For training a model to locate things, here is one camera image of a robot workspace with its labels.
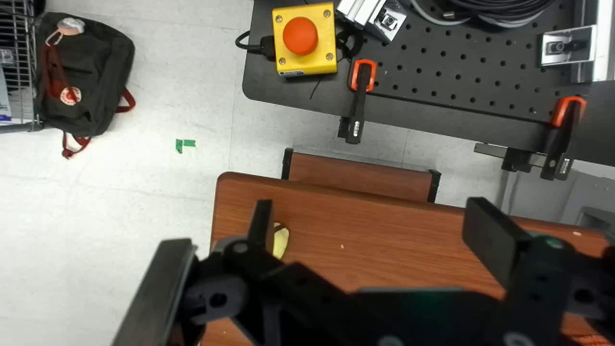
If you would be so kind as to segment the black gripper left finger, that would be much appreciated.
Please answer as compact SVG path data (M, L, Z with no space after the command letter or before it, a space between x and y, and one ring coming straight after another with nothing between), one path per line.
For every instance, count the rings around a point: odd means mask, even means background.
M179 310L195 262L189 239L158 245L112 346L187 346Z

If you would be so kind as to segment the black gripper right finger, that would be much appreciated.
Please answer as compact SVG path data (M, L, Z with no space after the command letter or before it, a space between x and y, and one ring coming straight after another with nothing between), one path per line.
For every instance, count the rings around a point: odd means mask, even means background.
M525 297L527 253L533 237L487 199L466 205L462 239L510 301Z

